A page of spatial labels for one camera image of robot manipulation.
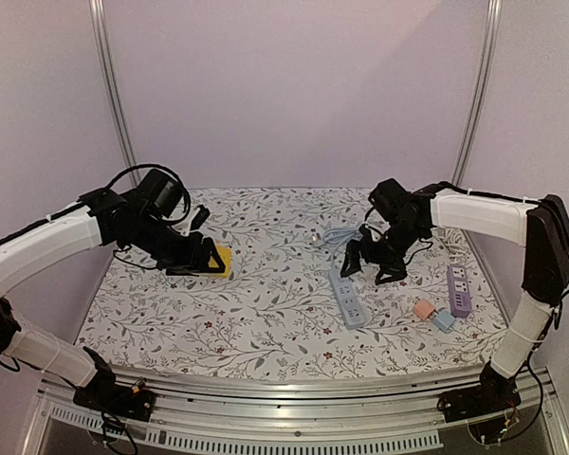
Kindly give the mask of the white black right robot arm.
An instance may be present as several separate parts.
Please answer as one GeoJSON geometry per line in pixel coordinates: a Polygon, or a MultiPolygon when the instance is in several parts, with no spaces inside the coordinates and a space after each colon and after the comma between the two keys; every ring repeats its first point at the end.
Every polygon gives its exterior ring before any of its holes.
{"type": "Polygon", "coordinates": [[[345,248],[343,278],[358,273],[362,264],[376,265],[376,284],[406,278],[408,250],[437,228],[460,229],[523,250],[521,297],[500,346],[477,386],[441,399],[448,409],[472,405],[481,413],[516,403],[516,377],[549,331],[559,329],[569,296],[569,216],[563,200],[555,194],[530,199],[463,190],[447,181],[408,191],[393,178],[378,183],[368,200],[388,227],[379,237],[359,228],[358,238],[345,248]]]}

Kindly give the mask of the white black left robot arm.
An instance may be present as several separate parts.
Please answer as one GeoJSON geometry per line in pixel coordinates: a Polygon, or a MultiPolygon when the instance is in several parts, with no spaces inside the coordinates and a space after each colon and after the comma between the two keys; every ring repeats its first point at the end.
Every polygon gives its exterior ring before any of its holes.
{"type": "Polygon", "coordinates": [[[116,245],[134,246],[171,276],[221,274],[226,264],[213,239],[200,232],[210,215],[194,208],[181,177],[159,164],[146,163],[141,181],[129,191],[114,187],[129,167],[105,186],[81,195],[66,208],[0,239],[0,356],[12,358],[70,384],[83,404],[115,410],[137,395],[117,385],[108,363],[89,348],[65,342],[28,320],[15,316],[7,294],[39,272],[78,253],[116,245]]]}

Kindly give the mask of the blue power strip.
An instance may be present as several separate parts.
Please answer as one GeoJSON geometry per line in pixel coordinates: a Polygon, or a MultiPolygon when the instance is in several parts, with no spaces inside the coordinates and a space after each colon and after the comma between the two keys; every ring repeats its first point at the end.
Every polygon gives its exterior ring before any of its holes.
{"type": "Polygon", "coordinates": [[[348,330],[362,328],[366,323],[366,317],[359,304],[353,282],[349,278],[343,278],[336,269],[331,269],[327,277],[332,286],[345,327],[348,330]]]}

